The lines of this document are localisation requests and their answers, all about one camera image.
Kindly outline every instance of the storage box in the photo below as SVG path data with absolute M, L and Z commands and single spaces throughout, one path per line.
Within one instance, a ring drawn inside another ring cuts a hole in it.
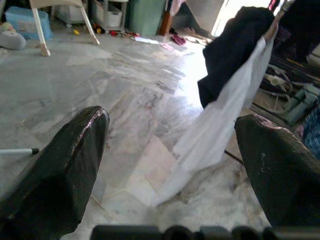
M 108 27 L 120 27 L 122 18 L 122 11 L 109 3 L 108 14 L 106 18 Z
M 108 11 L 105 16 L 105 10 L 103 6 L 103 2 L 94 1 L 95 3 L 95 17 L 104 25 L 112 28 L 118 28 L 121 24 L 122 19 L 122 11 L 112 5 L 110 2 L 108 4 Z
M 166 0 L 130 0 L 128 30 L 141 36 L 155 36 L 161 22 Z
M 84 24 L 85 20 L 82 16 L 81 9 L 71 5 L 60 5 L 57 7 L 56 16 L 66 24 Z
M 38 11 L 44 38 L 52 38 L 48 13 Z M 39 39 L 34 15 L 31 9 L 11 6 L 5 12 L 5 19 L 26 39 Z

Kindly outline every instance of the dark blue cloth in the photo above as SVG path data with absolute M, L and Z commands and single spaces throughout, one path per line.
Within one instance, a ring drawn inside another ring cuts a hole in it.
M 320 107 L 305 118 L 303 127 L 304 145 L 320 160 Z

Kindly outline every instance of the grey stuffed toy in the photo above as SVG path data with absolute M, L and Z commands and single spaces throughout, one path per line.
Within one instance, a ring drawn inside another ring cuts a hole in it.
M 26 46 L 25 38 L 13 31 L 0 32 L 0 47 L 12 50 L 20 50 Z

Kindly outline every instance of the green bin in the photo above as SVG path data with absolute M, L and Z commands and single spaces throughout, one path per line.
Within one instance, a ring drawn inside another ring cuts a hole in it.
M 157 34 L 166 0 L 129 0 L 127 29 L 141 36 Z

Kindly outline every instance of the blue plastic container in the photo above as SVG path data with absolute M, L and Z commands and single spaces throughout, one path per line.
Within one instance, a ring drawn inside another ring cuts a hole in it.
M 48 13 L 38 11 L 45 40 L 52 38 Z M 31 9 L 11 6 L 5 12 L 5 19 L 26 39 L 38 39 L 37 27 Z

